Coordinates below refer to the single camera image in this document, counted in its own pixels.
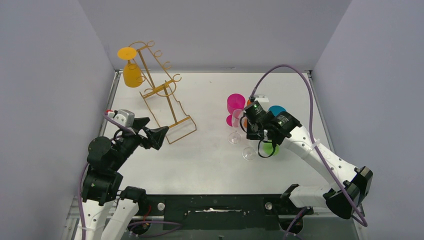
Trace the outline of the clear wine glass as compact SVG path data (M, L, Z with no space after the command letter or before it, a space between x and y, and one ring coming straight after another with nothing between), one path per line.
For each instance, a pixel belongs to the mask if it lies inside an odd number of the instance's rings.
M231 115L231 126L232 132L228 135L228 141L233 144L239 144L242 140L242 128L241 128L241 119L244 115L244 111L242 109L236 109L233 111Z
M254 161L257 158L257 152L253 147L246 147L242 151L242 157L246 161Z

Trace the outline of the green plastic wine glass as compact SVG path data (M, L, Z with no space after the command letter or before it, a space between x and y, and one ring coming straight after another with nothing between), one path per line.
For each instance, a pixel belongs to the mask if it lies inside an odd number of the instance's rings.
M262 145L262 151L263 151L263 153L265 154L265 156L269 156L269 155L273 152L273 149L274 149L274 148L273 148L272 143L264 143L264 144ZM278 155L279 150L280 150L280 146L279 146L279 145L276 145L276 146L275 146L274 154L273 154L272 156L276 156L276 155Z

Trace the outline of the blue plastic wine glass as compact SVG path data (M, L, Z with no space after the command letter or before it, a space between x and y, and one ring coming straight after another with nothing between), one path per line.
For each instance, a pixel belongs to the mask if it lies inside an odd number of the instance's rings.
M280 105L272 105L268 108L268 111L270 111L276 117L281 112L286 112L286 109Z

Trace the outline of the magenta plastic wine glass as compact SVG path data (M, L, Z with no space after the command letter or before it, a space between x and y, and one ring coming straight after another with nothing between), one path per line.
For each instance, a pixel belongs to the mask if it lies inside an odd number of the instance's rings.
M226 107L229 115L226 118L226 123L231 127L232 126L232 116L235 110L243 109L246 104L246 99L243 95L239 93L233 93L228 96Z

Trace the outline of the yellow-orange plastic wine glass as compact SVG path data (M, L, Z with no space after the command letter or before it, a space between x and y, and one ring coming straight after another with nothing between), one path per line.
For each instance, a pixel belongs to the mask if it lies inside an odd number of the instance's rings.
M143 83L142 72L138 64L134 61L137 51L132 47L123 47L117 52L117 56L127 61L123 68L123 79L127 87L137 88Z

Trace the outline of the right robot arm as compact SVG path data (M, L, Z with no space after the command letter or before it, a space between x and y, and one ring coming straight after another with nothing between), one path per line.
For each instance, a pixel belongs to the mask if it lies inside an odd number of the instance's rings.
M286 111L273 115L258 101L244 108L249 139L267 140L272 147L285 148L311 166L325 180L321 186L292 184L282 201L294 208L327 208L342 219L350 219L368 195L373 172L357 167L337 156L315 138L293 115Z

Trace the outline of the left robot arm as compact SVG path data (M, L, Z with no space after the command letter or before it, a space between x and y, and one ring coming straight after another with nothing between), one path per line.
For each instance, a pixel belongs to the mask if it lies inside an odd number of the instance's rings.
M98 136L88 145L87 170L78 189L79 224L77 240L119 240L132 218L151 210L146 190L127 186L120 190L123 176L119 169L138 147L159 150L169 131L168 126L148 128L149 117L104 118L117 126L113 138Z

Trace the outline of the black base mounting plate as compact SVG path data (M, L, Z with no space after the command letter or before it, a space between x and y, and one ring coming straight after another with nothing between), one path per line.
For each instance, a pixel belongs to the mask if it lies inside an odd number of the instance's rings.
M293 236L314 212L312 207L302 211L281 194L149 194L126 232L152 238L176 231L289 229Z

